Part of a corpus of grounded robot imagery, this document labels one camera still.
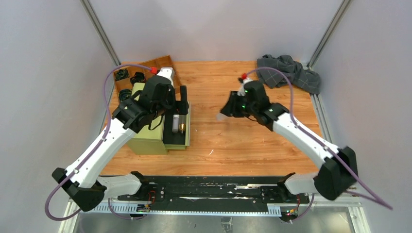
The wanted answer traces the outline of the clear gold-cap bottle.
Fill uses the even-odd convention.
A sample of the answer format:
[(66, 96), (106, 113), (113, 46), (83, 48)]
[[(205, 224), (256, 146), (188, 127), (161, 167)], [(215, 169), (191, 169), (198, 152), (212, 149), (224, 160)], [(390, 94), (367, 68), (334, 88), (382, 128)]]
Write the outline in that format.
[(187, 115), (179, 115), (178, 130), (180, 133), (184, 133), (186, 131), (186, 122), (187, 122)]

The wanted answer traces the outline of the white tube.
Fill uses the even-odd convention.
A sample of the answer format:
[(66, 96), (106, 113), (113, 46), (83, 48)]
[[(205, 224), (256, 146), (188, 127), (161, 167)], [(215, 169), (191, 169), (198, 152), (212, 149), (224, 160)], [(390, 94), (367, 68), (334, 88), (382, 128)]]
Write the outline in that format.
[(179, 132), (179, 115), (172, 116), (172, 132)]

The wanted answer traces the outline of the green drawer box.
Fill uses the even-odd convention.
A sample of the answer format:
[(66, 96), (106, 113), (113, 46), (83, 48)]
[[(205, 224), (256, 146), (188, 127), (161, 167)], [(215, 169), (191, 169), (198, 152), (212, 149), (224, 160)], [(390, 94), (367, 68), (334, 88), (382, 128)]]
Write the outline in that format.
[(190, 146), (190, 114), (187, 114), (183, 133), (172, 131), (172, 121), (171, 113), (156, 118), (152, 121), (156, 129), (150, 131), (145, 126), (126, 145), (136, 155), (166, 155), (170, 150), (186, 150)]

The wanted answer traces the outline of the small black-cap bottle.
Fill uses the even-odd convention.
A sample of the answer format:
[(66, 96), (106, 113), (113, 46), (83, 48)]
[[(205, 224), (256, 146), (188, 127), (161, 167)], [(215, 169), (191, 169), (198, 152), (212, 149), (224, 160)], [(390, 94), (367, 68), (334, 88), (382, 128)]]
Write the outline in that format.
[(217, 113), (216, 114), (216, 120), (217, 121), (225, 121), (225, 120), (228, 120), (228, 119), (229, 119), (229, 117), (222, 114), (222, 113)]

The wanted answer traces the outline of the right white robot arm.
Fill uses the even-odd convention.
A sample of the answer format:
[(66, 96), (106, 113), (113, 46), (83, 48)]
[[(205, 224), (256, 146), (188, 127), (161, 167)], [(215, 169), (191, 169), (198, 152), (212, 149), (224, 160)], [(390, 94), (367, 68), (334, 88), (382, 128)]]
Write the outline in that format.
[(246, 79), (239, 91), (231, 91), (220, 114), (226, 117), (254, 117), (257, 123), (275, 132), (300, 149), (319, 169), (315, 173), (290, 173), (278, 183), (278, 197), (291, 202), (297, 194), (317, 193), (335, 200), (356, 179), (356, 154), (350, 147), (340, 148), (315, 134), (278, 102), (270, 102), (263, 84)]

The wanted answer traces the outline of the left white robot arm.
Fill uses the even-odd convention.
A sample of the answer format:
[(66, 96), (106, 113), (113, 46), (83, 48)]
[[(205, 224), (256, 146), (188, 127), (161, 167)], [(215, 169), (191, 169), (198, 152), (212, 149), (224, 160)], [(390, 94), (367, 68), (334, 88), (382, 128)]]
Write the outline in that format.
[(132, 195), (136, 200), (148, 197), (145, 178), (133, 171), (123, 176), (102, 177), (100, 173), (117, 151), (144, 127), (166, 113), (183, 110), (188, 113), (187, 88), (180, 88), (180, 100), (169, 78), (154, 75), (142, 90), (123, 100), (107, 126), (89, 148), (67, 168), (57, 168), (52, 177), (78, 207), (88, 212), (103, 200)]

